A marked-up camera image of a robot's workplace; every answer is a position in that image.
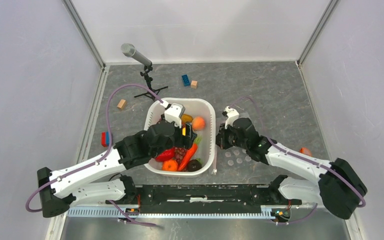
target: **white plastic container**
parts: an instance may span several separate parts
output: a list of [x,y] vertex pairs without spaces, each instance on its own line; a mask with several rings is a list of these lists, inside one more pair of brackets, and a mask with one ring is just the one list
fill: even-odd
[[[173,98],[166,97],[163,100],[168,103],[178,103],[185,107],[185,114],[192,117],[202,117],[205,120],[205,129],[198,131],[198,136],[201,136],[202,140],[198,145],[196,153],[193,155],[193,159],[200,158],[202,160],[202,168],[194,172],[182,172],[182,171],[163,171],[162,162],[157,162],[155,159],[151,159],[145,167],[151,172],[161,174],[169,177],[184,177],[194,178],[198,177],[203,172],[209,170],[210,174],[216,174],[216,112],[213,106],[203,99],[199,98]],[[148,110],[146,116],[146,122],[144,129],[147,130],[151,125],[156,124],[164,113],[164,107],[160,105],[159,101],[154,102]]]

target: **red pepper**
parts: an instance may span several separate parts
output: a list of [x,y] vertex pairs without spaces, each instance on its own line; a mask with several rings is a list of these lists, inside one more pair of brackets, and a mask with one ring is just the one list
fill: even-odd
[[175,148],[173,147],[171,149],[167,149],[167,150],[163,151],[160,155],[158,155],[155,158],[155,161],[164,162],[164,161],[167,161],[167,160],[174,158],[174,156],[175,156]]

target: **gray floor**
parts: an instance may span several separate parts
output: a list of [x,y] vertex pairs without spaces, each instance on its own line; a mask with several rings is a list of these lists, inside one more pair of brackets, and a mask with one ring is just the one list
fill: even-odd
[[[105,151],[101,146],[101,132],[107,129],[104,110],[109,95],[126,83],[145,84],[139,75],[141,65],[111,66],[106,80],[89,158]],[[198,81],[198,88],[184,87],[181,75]],[[235,62],[159,64],[150,73],[153,88],[169,86],[161,97],[201,98],[216,111],[217,124],[223,121],[223,109],[241,96],[255,99],[263,114],[267,131],[258,124],[256,111],[249,101],[241,102],[238,110],[246,111],[257,130],[294,150],[306,147],[316,158],[327,159],[320,130],[313,115],[310,101],[300,73],[294,62]],[[146,97],[133,98],[142,93],[139,88],[121,90],[110,104],[110,124],[114,141],[134,134],[144,127],[148,108],[153,103]],[[120,99],[127,100],[124,110],[117,109]],[[139,166],[123,174],[132,176],[135,184],[211,184],[250,183],[268,184],[280,174],[293,174],[263,163],[245,161],[245,154],[235,149],[217,153],[217,174],[207,172],[197,178],[165,177]],[[307,209],[294,210],[299,218]],[[345,222],[318,209],[314,217],[296,226],[274,227],[262,220],[184,220],[149,219],[164,226],[165,230],[118,224],[113,219],[69,218],[64,228],[64,239],[347,239]]]

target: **robotic arm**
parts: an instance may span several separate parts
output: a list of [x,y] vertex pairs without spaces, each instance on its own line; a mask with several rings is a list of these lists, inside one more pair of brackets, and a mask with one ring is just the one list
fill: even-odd
[[[221,149],[233,146],[245,149],[246,154],[254,161],[286,169],[306,179],[278,176],[270,187],[278,189],[277,192],[282,197],[323,204],[335,216],[349,219],[359,205],[360,198],[341,179],[321,165],[341,175],[362,196],[366,195],[366,186],[344,159],[337,158],[331,162],[306,156],[259,135],[251,120],[239,117],[239,113],[233,108],[226,107],[223,115],[227,120],[220,126],[216,136],[216,144]],[[318,165],[308,163],[297,156],[311,159]]]
[[[100,178],[114,173],[144,165],[163,151],[173,147],[190,149],[197,137],[190,123],[182,127],[181,116],[185,108],[181,104],[167,102],[161,120],[142,130],[127,136],[110,149],[101,162],[104,152],[77,165],[51,171],[44,167],[37,171],[39,187],[56,179],[56,182],[40,191],[42,214],[45,218],[54,217],[67,211],[70,207],[98,202],[102,200],[120,200],[125,196],[125,186],[120,179],[110,182],[96,182]],[[63,174],[82,169],[69,176]]]

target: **black tripod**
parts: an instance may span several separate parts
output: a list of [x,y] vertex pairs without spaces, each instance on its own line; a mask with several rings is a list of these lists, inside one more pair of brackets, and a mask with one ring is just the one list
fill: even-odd
[[[148,86],[148,88],[149,88],[151,91],[153,91],[156,95],[158,95],[158,94],[160,93],[161,90],[163,90],[163,89],[167,89],[169,86],[161,87],[161,88],[158,88],[158,89],[153,89],[152,86],[151,86],[151,82],[152,82],[153,78],[150,77],[150,76],[148,75],[148,73],[151,72],[152,69],[153,69],[153,68],[152,68],[152,65],[150,65],[150,66],[144,66],[144,67],[143,67],[143,71],[144,71],[144,72],[140,72],[140,75],[145,79],[145,81],[146,81],[146,85]],[[134,96],[134,97],[137,98],[137,97],[140,97],[140,96],[148,97],[148,98],[152,99],[152,100],[155,102],[155,97],[154,97],[151,93],[149,93],[148,91],[145,92],[145,93],[136,95],[136,96]]]

